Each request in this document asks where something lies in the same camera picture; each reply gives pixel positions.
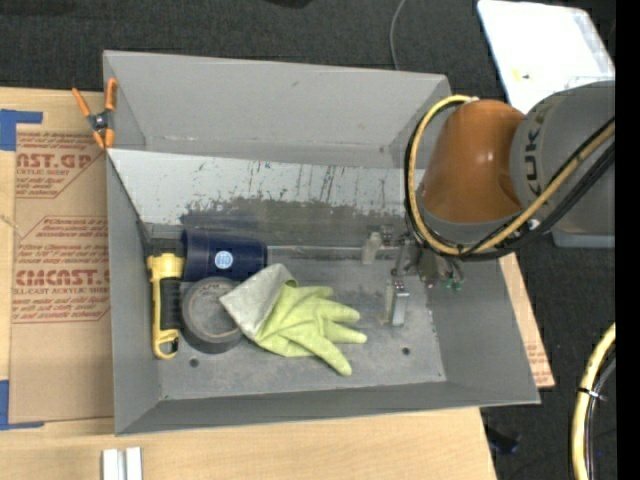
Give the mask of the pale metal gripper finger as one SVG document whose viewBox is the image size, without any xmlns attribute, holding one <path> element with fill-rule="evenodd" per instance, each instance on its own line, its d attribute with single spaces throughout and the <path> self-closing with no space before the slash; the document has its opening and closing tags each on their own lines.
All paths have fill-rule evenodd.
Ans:
<svg viewBox="0 0 640 480">
<path fill-rule="evenodd" d="M 380 251 L 388 251 L 395 247 L 394 227 L 390 224 L 369 227 L 367 238 L 361 248 L 361 262 L 372 264 Z"/>
<path fill-rule="evenodd" d="M 405 322 L 410 292 L 402 279 L 392 279 L 385 291 L 385 316 L 391 326 L 402 326 Z"/>
</svg>

